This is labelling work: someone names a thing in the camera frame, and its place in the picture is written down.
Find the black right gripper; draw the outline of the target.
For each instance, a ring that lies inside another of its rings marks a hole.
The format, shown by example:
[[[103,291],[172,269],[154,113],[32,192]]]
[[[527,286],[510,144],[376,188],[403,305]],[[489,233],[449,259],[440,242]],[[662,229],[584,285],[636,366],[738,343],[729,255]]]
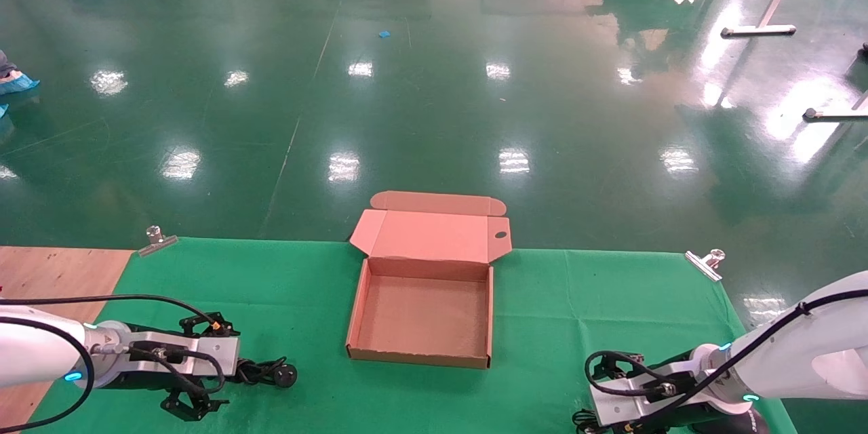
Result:
[[[614,380],[637,376],[639,367],[644,365],[641,353],[623,351],[598,351],[599,363],[593,366],[592,379]],[[685,428],[688,433],[769,433],[768,421],[751,403],[728,404],[728,410],[721,410],[718,404],[683,403],[675,408],[664,408],[660,415],[651,419],[626,424],[596,425],[597,433],[669,433]]]

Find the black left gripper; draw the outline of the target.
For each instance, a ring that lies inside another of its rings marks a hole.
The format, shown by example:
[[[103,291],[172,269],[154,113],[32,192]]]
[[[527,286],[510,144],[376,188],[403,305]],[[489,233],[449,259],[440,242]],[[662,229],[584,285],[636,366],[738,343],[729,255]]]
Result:
[[[201,315],[193,315],[180,320],[182,334],[189,338],[204,337],[238,337],[239,332],[222,313],[207,313],[206,319]],[[219,391],[221,388],[219,376],[184,375],[189,384],[196,389]],[[217,412],[225,404],[226,399],[214,399],[207,394],[186,393],[186,385],[177,376],[168,372],[120,372],[118,375],[94,376],[94,389],[105,390],[169,390],[168,396],[161,401],[164,412],[176,416],[182,421],[201,421],[208,414]]]

